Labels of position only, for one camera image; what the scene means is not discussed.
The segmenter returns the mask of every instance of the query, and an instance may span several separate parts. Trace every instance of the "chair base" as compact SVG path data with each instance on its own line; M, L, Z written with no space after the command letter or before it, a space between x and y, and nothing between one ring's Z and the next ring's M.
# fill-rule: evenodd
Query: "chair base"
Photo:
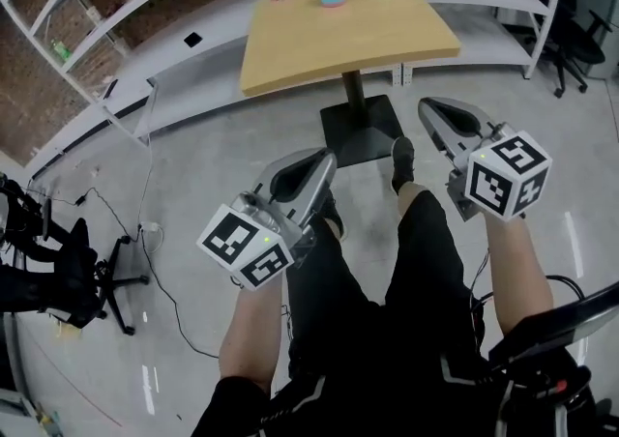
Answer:
M135 327L128 326L125 324L125 320L120 312L120 308L118 307L118 303L116 303L116 297L114 296L114 290L119 287L125 287L135 284L144 284L147 285L150 282L150 278L147 276L140 277L132 277L132 278L121 278L114 280L114 271L116 269L116 261L118 260L118 252L120 251L121 245L128 245L131 242L131 238L129 236L123 236L116 240L116 244L114 245L114 249L112 250L111 255L109 256L109 261L102 261L97 264L96 274L98 277L98 285L100 287L99 299L101 301L101 308L98 317L105 318L107 313L103 311L103 307L105 306L105 302L109 303L109 307L112 310L112 314L120 327L120 330L124 335L134 335Z
M552 61L552 64L554 64L554 66L557 69L557 73L559 75L559 85L560 85L559 88L557 88L554 91L554 96L557 99L560 99L561 97L563 97L563 94L565 93L565 90L566 90L565 71L571 74L574 77L574 79L578 83L580 83L578 85L578 91L580 93L587 92L589 85L587 84L587 82L584 80L584 78L580 74L580 70L578 69L578 66L576 65L576 63L574 62L574 59L566 55L563 47L559 46L557 49L552 49L548 46L545 47L543 58L549 61Z

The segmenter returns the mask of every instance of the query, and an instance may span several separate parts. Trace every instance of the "white cable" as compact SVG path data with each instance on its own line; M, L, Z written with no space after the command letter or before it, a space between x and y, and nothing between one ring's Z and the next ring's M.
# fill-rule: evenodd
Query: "white cable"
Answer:
M161 247L162 247L163 240L165 239L165 235L163 234L163 228L162 228L160 225L158 225L158 226L157 226L157 230L158 230L158 231L161 231L161 233L162 233L162 239L159 241L159 244L155 247L155 249L147 249L148 254L153 254L155 251L157 251L159 248L161 248Z
M140 217L142 215L142 204L144 203L144 196L146 196L146 189L148 188L148 182L151 179L151 173L153 172L153 145L151 142L151 119L153 118L153 110L155 110L155 102L157 101L157 94L159 93L159 84L155 82L153 88L155 90L153 95L153 101L151 102L151 111L148 113L148 121L146 122L146 135L148 137L148 151L150 154L150 166L148 167L148 175L146 176L146 182L144 183L144 190L142 191L142 197L139 200L139 208L137 209L137 222L140 223Z

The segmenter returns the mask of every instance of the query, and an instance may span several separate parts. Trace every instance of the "human arm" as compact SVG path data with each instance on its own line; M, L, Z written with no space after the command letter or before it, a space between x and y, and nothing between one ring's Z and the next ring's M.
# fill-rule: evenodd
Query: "human arm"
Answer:
M280 356L281 276L242 289L220 349L221 379L243 377L269 394Z
M552 309L552 293L524 219L484 216L496 316L507 334L524 317Z

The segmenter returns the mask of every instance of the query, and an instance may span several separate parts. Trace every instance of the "gray floor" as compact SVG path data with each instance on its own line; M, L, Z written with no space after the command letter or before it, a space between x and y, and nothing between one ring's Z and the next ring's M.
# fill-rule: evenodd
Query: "gray floor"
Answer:
M447 198L444 183L450 165L420 125L417 102L423 96L472 102L497 121L507 120L529 131L554 157L545 195L528 213L545 272L577 278L585 292L619 279L619 144L610 101L619 106L619 86L609 82L607 90L604 82L592 81L586 95L578 93L572 82L569 87L564 98L556 100L554 78L544 70L530 81L511 69L415 72L413 86L398 90L384 80L366 80L368 95L389 93L404 132L416 146L417 180L434 190L447 211L467 283L486 252L485 230L480 218L463 223ZM180 305L187 335L200 349L217 353L237 289L195 246L197 236L217 207L248 189L267 162L324 144L319 109L343 101L340 83L328 82L248 102L154 136L153 172L141 219L164 227L165 240L153 255L155 268ZM148 168L148 152L125 140L60 177L48 174L44 181L56 188L56 196L68 200L96 186L134 234ZM339 170L334 184L349 228L343 244L345 258L368 296L378 302L389 284L397 252L398 214L389 178L389 161L381 160ZM92 194L79 209L55 204L54 215L65 225L85 217L91 243L100 255L111 251L121 231ZM568 219L574 222L574 235L568 230ZM156 244L154 238L148 245ZM119 274L144 273L147 267L138 245L124 248ZM489 289L486 270L476 292ZM572 298L560 284L553 284L553 292L557 304ZM420 293L411 291L411 296ZM35 397L48 411L58 412L67 437L190 435L218 380L217 362L195 354L185 344L173 305L154 283L127 290L119 298L136 326L135 337L121 335L111 319L93 322L81 336L59 336L46 315L19 315L27 376ZM500 339L491 304L486 319L485 353ZM584 357L593 371L596 395L614 395L615 404L619 404L618 334L619 320L615 320L592 335L588 347L585 343L573 346L575 357ZM424 340L417 341L418 349L424 349ZM282 342L276 389L286 380L286 345L287 339ZM145 402L144 366L150 376L154 415Z

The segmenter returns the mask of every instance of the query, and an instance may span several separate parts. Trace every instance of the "table leg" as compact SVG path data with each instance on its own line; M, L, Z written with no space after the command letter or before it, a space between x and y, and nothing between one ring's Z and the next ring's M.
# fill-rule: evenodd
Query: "table leg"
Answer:
M364 97L359 71L343 73L347 103L320 111L327 147L338 158L338 167L391 155L394 140L402 136L389 97Z

